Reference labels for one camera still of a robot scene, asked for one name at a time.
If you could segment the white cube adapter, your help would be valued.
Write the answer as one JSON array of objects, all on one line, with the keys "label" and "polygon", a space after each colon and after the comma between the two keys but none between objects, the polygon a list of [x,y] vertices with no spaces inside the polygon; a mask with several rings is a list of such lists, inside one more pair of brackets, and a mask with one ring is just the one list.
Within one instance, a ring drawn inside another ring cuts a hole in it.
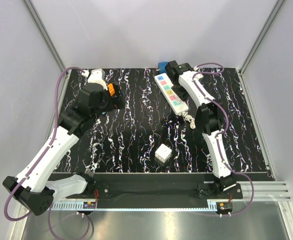
[{"label": "white cube adapter", "polygon": [[155,158],[158,159],[161,163],[165,163],[172,155],[172,152],[173,151],[168,146],[161,144],[155,151]]}]

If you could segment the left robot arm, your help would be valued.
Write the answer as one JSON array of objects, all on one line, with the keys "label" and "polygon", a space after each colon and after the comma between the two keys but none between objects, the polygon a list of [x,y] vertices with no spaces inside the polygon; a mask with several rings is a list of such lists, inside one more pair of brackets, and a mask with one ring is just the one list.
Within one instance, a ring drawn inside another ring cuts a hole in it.
[{"label": "left robot arm", "polygon": [[28,166],[17,176],[7,176],[2,185],[32,214],[39,216],[52,203],[73,195],[89,198],[95,180],[88,173],[74,173],[60,180],[49,180],[66,153],[90,130],[102,113],[124,109],[120,86],[104,81],[87,83],[75,101],[61,113],[52,134]]}]

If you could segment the white multicolour power strip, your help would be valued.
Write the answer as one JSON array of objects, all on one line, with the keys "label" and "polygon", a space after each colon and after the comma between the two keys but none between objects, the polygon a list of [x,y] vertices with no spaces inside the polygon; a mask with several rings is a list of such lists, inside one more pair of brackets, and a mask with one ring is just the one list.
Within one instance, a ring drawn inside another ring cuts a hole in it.
[{"label": "white multicolour power strip", "polygon": [[154,80],[177,116],[181,116],[189,110],[189,106],[173,91],[174,85],[166,73],[155,75]]}]

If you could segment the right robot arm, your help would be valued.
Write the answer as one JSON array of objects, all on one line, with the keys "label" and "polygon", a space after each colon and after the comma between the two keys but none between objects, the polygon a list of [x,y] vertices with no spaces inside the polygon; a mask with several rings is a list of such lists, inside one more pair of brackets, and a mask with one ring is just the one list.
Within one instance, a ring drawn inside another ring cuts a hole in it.
[{"label": "right robot arm", "polygon": [[215,180],[206,190],[198,191],[206,197],[215,194],[218,198],[225,198],[236,186],[236,181],[223,143],[229,120],[222,102],[209,94],[201,84],[204,74],[189,63],[178,64],[173,60],[166,64],[165,70],[173,83],[173,91],[183,101],[190,97],[196,105],[195,129],[202,134],[211,157]]}]

